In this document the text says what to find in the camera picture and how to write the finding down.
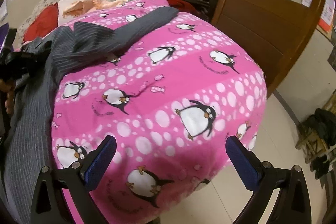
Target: blue gripper pad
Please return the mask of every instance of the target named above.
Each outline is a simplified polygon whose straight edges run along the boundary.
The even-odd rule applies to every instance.
[[[246,189],[257,191],[263,174],[260,160],[253,152],[248,151],[236,136],[227,138],[225,149]]]
[[[97,188],[116,150],[116,139],[113,136],[106,136],[98,148],[88,154],[80,171],[87,191]]]

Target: wooden headboard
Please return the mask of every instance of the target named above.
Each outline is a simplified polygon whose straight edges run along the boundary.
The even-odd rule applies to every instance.
[[[291,0],[219,0],[211,24],[258,63],[270,96],[306,47],[324,3],[312,0],[308,8]]]

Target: wooden panel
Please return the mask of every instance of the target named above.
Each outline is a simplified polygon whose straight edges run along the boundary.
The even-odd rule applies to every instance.
[[[265,10],[272,11],[274,14],[285,19],[292,24],[301,27],[305,24],[305,19],[309,8],[291,0],[245,0],[253,5]]]
[[[222,14],[264,38],[281,53],[297,46],[297,26],[249,2],[226,0]]]
[[[219,17],[215,27],[241,46],[258,63],[267,75],[266,84],[274,80],[278,73],[277,64],[282,58],[281,52],[265,39],[225,15]]]

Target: gray striped garment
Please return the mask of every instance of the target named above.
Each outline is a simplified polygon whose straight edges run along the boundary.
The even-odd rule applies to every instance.
[[[73,31],[59,27],[43,40],[29,43],[26,52],[40,53],[52,41],[44,68],[17,89],[11,130],[4,143],[4,185],[8,210],[18,223],[30,223],[35,183],[44,165],[53,165],[50,124],[54,98],[62,78],[94,62],[109,52],[122,53],[141,37],[169,23],[178,10],[160,7],[116,30],[76,22]]]

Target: red cloth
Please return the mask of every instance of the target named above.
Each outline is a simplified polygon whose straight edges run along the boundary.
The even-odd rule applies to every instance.
[[[192,6],[189,2],[186,2],[184,0],[167,0],[167,1],[170,7],[174,7],[178,9],[180,12],[188,12],[196,16],[199,15],[195,7]]]
[[[36,37],[44,37],[58,27],[58,4],[43,9],[24,34],[23,41],[32,41]]]

